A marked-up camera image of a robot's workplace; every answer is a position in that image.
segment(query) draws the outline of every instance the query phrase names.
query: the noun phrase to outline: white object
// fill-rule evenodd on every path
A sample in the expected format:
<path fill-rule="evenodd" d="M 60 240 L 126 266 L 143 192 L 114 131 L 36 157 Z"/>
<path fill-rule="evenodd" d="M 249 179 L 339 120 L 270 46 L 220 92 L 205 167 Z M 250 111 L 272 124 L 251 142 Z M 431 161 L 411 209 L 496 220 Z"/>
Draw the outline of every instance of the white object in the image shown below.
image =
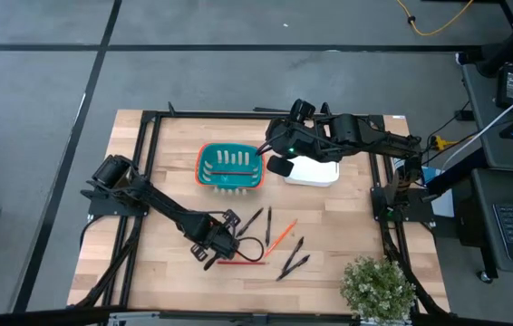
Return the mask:
<path fill-rule="evenodd" d="M 431 201 L 431 209 L 436 216 L 454 217 L 454 199 L 452 189 L 446 190 L 439 198 Z"/>
<path fill-rule="evenodd" d="M 295 164 L 285 182 L 294 185 L 329 187 L 339 179 L 339 164 L 336 162 L 319 163 L 308 157 L 291 158 Z"/>
<path fill-rule="evenodd" d="M 478 139 L 480 136 L 482 136 L 483 133 L 486 132 L 486 130 L 492 128 L 492 126 L 498 121 L 500 120 L 502 117 L 504 117 L 505 114 L 509 113 L 511 110 L 513 109 L 513 104 L 510 105 L 510 108 L 504 110 L 504 112 L 500 113 L 500 115 L 498 115 L 491 123 L 489 123 L 488 126 L 486 126 L 485 129 L 483 129 L 481 132 L 477 133 L 476 136 L 472 137 L 472 139 L 467 142 L 464 146 L 462 146 L 461 148 L 459 148 L 458 150 L 456 150 L 455 152 L 452 153 L 452 155 L 450 155 L 450 157 L 448 159 L 446 159 L 446 161 L 444 162 L 444 165 L 441 166 L 441 169 L 444 170 L 446 169 L 446 166 L 448 165 L 448 162 L 450 162 L 451 159 L 453 159 L 454 157 L 456 157 L 456 155 L 458 155 L 458 153 L 460 153 L 463 149 L 465 149 L 469 144 L 473 143 L 474 140 Z"/>

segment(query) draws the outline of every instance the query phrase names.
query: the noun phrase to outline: gray carpet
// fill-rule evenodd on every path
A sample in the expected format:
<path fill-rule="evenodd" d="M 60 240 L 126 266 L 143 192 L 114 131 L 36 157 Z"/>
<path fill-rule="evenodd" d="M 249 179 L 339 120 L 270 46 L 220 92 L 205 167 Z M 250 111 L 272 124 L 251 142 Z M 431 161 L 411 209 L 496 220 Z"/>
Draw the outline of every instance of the gray carpet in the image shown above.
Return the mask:
<path fill-rule="evenodd" d="M 405 3 L 424 31 L 461 6 Z M 0 43 L 99 43 L 111 4 L 0 1 Z M 448 31 L 421 38 L 394 1 L 124 0 L 111 42 L 477 44 L 509 32 L 498 5 L 474 4 Z M 9 309 L 94 57 L 0 53 L 0 312 Z M 79 190 L 101 162 L 117 109 L 165 110 L 167 101 L 177 110 L 286 109 L 300 97 L 328 101 L 334 112 L 406 115 L 425 137 L 468 99 L 460 80 L 451 53 L 107 53 L 29 309 L 65 305 L 88 207 Z M 440 134 L 473 130 L 453 122 Z M 474 276 L 477 251 L 447 238 L 438 249 L 454 312 L 513 321 L 513 274 L 487 286 Z"/>
<path fill-rule="evenodd" d="M 24 267 L 93 58 L 0 53 L 0 312 Z"/>

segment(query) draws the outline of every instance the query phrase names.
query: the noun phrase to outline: wire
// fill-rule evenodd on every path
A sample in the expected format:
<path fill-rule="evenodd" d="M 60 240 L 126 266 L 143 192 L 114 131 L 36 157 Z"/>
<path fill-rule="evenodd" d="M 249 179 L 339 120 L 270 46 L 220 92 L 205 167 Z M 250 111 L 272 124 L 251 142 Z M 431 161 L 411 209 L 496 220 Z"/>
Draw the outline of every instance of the wire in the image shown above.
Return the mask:
<path fill-rule="evenodd" d="M 452 145 L 448 146 L 447 148 L 445 148 L 444 150 L 439 151 L 436 155 L 434 155 L 434 156 L 433 156 L 433 157 L 431 157 L 431 158 L 428 158 L 428 160 L 427 160 L 427 161 L 425 161 L 425 162 L 423 162 L 422 164 L 429 164 L 429 163 L 430 163 L 430 162 L 432 162 L 435 158 L 437 158 L 441 153 L 445 153 L 445 152 L 446 152 L 446 150 L 451 149 L 451 148 L 453 148 L 453 147 L 454 147 L 454 146 L 456 146 L 456 145 L 459 145 L 459 144 L 460 144 L 460 143 L 462 143 L 464 140 L 466 140 L 466 139 L 468 139 L 468 138 L 472 137 L 472 136 L 473 136 L 474 134 L 476 134 L 476 133 L 477 133 L 477 131 L 474 131 L 474 132 L 472 132 L 471 134 L 469 134 L 468 136 L 464 137 L 463 139 L 458 140 L 458 142 L 457 142 L 456 144 L 452 144 Z"/>
<path fill-rule="evenodd" d="M 466 144 L 464 144 L 464 146 L 462 146 L 461 148 L 459 148 L 458 150 L 456 150 L 455 152 L 452 153 L 452 155 L 450 155 L 450 157 L 448 159 L 446 159 L 446 162 L 444 162 L 444 164 L 441 166 L 441 169 L 444 170 L 444 168 L 446 167 L 446 165 L 448 165 L 448 163 L 456 157 L 456 155 L 458 155 L 458 153 L 460 153 L 462 150 L 464 150 L 469 144 L 473 143 L 474 140 L 478 139 L 480 136 L 482 136 L 488 129 L 492 128 L 492 126 L 498 121 L 500 120 L 502 117 L 504 117 L 505 114 L 509 113 L 510 111 L 512 111 L 513 109 L 513 104 L 506 110 L 504 110 L 504 112 L 500 113 L 488 126 L 486 126 L 486 128 L 484 128 L 481 132 L 479 132 L 478 134 L 476 134 L 476 136 L 472 137 L 472 139 L 467 142 Z"/>
<path fill-rule="evenodd" d="M 456 114 L 452 117 L 452 119 L 448 120 L 448 122 L 444 123 L 443 126 L 439 127 L 438 129 L 434 130 L 430 136 L 428 136 L 428 138 L 426 138 L 426 141 L 427 141 L 427 145 L 426 145 L 426 149 L 421 153 L 422 155 L 424 153 L 426 153 L 426 162 L 430 162 L 430 149 L 431 147 L 433 146 L 432 144 L 430 144 L 430 138 L 431 136 L 433 136 L 436 132 L 446 128 L 446 126 L 448 126 L 450 124 L 450 122 L 454 121 L 455 119 L 457 119 L 459 117 L 459 115 L 468 107 L 468 104 L 470 104 L 470 101 L 468 100 L 466 102 L 466 104 L 464 104 L 464 106 L 462 107 L 462 109 L 460 109 L 458 112 L 456 112 Z"/>
<path fill-rule="evenodd" d="M 510 123 L 510 122 L 513 122 L 513 119 L 511 119 L 511 120 L 506 120 L 506 121 L 502 121 L 502 122 L 500 122 L 500 123 L 496 124 L 496 125 L 495 125 L 494 127 L 492 127 L 492 128 L 496 128 L 496 127 L 498 127 L 498 126 L 502 126 L 503 124 L 505 124 L 505 123 Z M 441 153 L 445 152 L 445 151 L 446 151 L 446 150 L 448 150 L 448 149 L 453 148 L 454 146 L 457 146 L 457 145 L 461 144 L 461 143 L 462 143 L 462 142 L 464 142 L 466 139 L 468 139 L 468 138 L 470 138 L 470 137 L 474 136 L 476 133 L 477 133 L 477 131 L 474 131 L 474 132 L 470 133 L 468 136 L 464 137 L 463 139 L 458 140 L 458 141 L 456 142 L 456 144 L 449 145 L 447 148 L 445 148 L 444 150 L 440 151 L 439 153 L 437 153 L 436 155 L 434 155 L 430 160 L 428 160 L 428 161 L 424 162 L 423 164 L 429 163 L 430 161 L 432 161 L 432 160 L 434 160 L 436 157 L 438 157 Z"/>
<path fill-rule="evenodd" d="M 260 240 L 256 239 L 254 236 L 246 236 L 244 238 L 238 239 L 239 242 L 244 241 L 244 240 L 256 241 L 260 245 L 260 256 L 258 256 L 257 259 L 251 259 L 251 258 L 248 258 L 245 255 L 243 255 L 238 250 L 237 250 L 237 254 L 240 255 L 241 257 L 245 258 L 246 260 L 248 260 L 251 263 L 256 263 L 256 262 L 260 261 L 261 259 L 263 259 L 263 256 L 265 255 L 265 246 L 263 245 L 263 243 Z"/>
<path fill-rule="evenodd" d="M 411 27 L 413 27 L 413 30 L 416 31 L 417 34 L 419 34 L 420 36 L 432 36 L 434 34 L 437 34 L 441 31 L 443 31 L 444 29 L 446 29 L 446 27 L 450 26 L 452 23 L 454 23 L 454 21 L 456 19 L 458 19 L 458 17 L 460 17 L 462 14 L 464 14 L 464 12 L 466 11 L 466 9 L 468 9 L 468 7 L 470 5 L 472 5 L 472 3 L 474 2 L 474 0 L 470 0 L 466 5 L 464 5 L 464 7 L 462 8 L 462 10 L 460 10 L 460 12 L 458 14 L 456 14 L 454 16 L 454 18 L 450 19 L 449 22 L 447 22 L 445 25 L 443 25 L 442 27 L 438 28 L 437 30 L 433 31 L 433 32 L 429 32 L 429 33 L 423 33 L 421 32 L 418 27 L 416 27 L 416 23 L 415 23 L 415 20 L 416 20 L 416 17 L 415 16 L 412 16 L 410 14 L 410 10 L 408 10 L 408 7 L 406 7 L 401 0 L 397 0 L 398 1 L 398 4 L 400 4 L 400 6 L 403 8 L 403 11 L 405 11 L 405 13 L 408 15 L 408 22 L 410 22 L 411 24 Z"/>
<path fill-rule="evenodd" d="M 317 139 L 327 145 L 330 145 L 330 146 L 333 146 L 333 147 L 337 147 L 339 149 L 348 149 L 348 150 L 367 150 L 367 149 L 371 149 L 372 147 L 374 147 L 375 145 L 379 145 L 381 142 L 383 142 L 384 140 L 387 139 L 387 137 L 390 135 L 390 132 L 384 132 L 383 133 L 383 136 L 377 140 L 374 140 L 372 141 L 369 145 L 365 146 L 365 147 L 362 147 L 362 148 L 357 148 L 357 147 L 354 147 L 354 146 L 343 146 L 343 145 L 339 145 L 339 144 L 335 144 L 333 143 L 332 141 L 329 141 L 327 139 L 324 139 L 323 137 L 319 137 L 311 132 L 308 132 L 308 131 L 305 131 L 305 130 L 302 130 L 302 129 L 295 129 L 296 131 L 298 132 L 301 132 L 313 139 Z"/>
<path fill-rule="evenodd" d="M 90 228 L 90 225 L 92 225 L 93 223 L 97 222 L 100 217 L 102 216 L 94 216 L 92 218 L 91 221 L 89 221 L 84 227 L 83 227 L 83 230 L 82 230 L 82 234 L 80 235 L 79 237 L 79 248 L 82 249 L 82 246 L 83 246 L 83 238 L 85 237 L 85 232 L 87 232 L 87 229 Z"/>
<path fill-rule="evenodd" d="M 188 211 L 188 212 L 179 211 L 179 210 L 176 210 L 176 211 L 179 213 L 190 214 L 190 215 L 203 215 L 203 214 L 222 214 L 222 215 L 224 215 L 227 213 L 224 211 Z"/>
<path fill-rule="evenodd" d="M 273 147 L 270 147 L 270 148 L 268 148 L 268 149 L 266 149 L 266 150 L 263 150 L 263 149 L 265 148 L 265 146 L 266 146 L 266 145 L 268 145 L 268 144 L 272 143 L 273 141 L 275 141 L 275 140 L 277 140 L 277 139 L 280 139 L 280 138 L 281 138 L 281 137 L 283 137 L 284 135 L 285 135 L 285 133 L 284 133 L 284 132 L 281 132 L 280 134 L 278 134 L 278 135 L 274 136 L 273 138 L 271 138 L 271 139 L 269 139 L 269 140 L 265 141 L 265 143 L 264 143 L 263 145 L 261 145 L 261 146 L 256 150 L 256 155 L 257 155 L 257 156 L 261 156 L 261 155 L 263 155 L 263 154 L 267 153 L 269 150 L 273 149 Z"/>

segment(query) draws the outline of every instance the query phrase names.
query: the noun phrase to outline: orange pen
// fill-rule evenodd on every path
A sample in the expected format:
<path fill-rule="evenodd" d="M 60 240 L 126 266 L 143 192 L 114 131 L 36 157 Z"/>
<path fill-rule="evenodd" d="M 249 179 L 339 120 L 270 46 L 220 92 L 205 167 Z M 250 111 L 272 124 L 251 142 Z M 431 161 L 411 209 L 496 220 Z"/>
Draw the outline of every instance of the orange pen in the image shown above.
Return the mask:
<path fill-rule="evenodd" d="M 275 249 L 276 245 L 280 244 L 281 241 L 283 241 L 283 239 L 285 238 L 286 235 L 288 235 L 289 231 L 291 231 L 291 229 L 293 228 L 293 226 L 295 226 L 296 224 L 296 220 L 293 221 L 293 223 L 291 223 L 287 228 L 286 230 L 273 242 L 273 244 L 271 245 L 270 248 L 266 249 L 266 252 L 265 252 L 265 257 L 268 257 L 268 255 L 273 251 L 273 249 Z"/>

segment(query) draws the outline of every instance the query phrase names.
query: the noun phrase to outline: yellow cable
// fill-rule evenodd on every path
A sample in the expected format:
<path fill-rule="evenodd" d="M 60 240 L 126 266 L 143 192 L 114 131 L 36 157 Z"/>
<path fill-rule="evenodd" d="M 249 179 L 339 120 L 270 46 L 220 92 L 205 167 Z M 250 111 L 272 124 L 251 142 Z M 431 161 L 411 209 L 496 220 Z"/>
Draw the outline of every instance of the yellow cable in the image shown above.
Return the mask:
<path fill-rule="evenodd" d="M 406 7 L 401 0 L 397 0 L 398 1 L 398 4 L 400 4 L 400 6 L 403 8 L 403 11 L 405 11 L 405 13 L 408 15 L 408 18 L 411 17 L 411 14 L 410 14 L 410 11 L 408 10 L 408 7 Z M 464 7 L 462 8 L 462 10 L 460 10 L 460 12 L 458 14 L 456 14 L 454 16 L 454 18 L 450 19 L 449 22 L 447 22 L 445 25 L 443 25 L 442 27 L 440 27 L 439 29 L 433 31 L 433 32 L 430 32 L 430 33 L 422 33 L 420 32 L 420 30 L 418 29 L 418 27 L 416 27 L 416 23 L 411 21 L 411 27 L 413 27 L 413 30 L 416 31 L 417 34 L 421 35 L 421 36 L 432 36 L 434 34 L 437 34 L 441 31 L 443 31 L 444 29 L 446 29 L 446 27 L 450 26 L 452 23 L 454 23 L 454 21 L 456 19 L 458 19 L 458 17 L 460 17 L 462 14 L 464 14 L 464 12 L 466 11 L 466 9 L 468 9 L 468 7 L 470 5 L 472 5 L 472 3 L 474 2 L 474 0 L 470 0 L 466 5 L 464 5 Z"/>

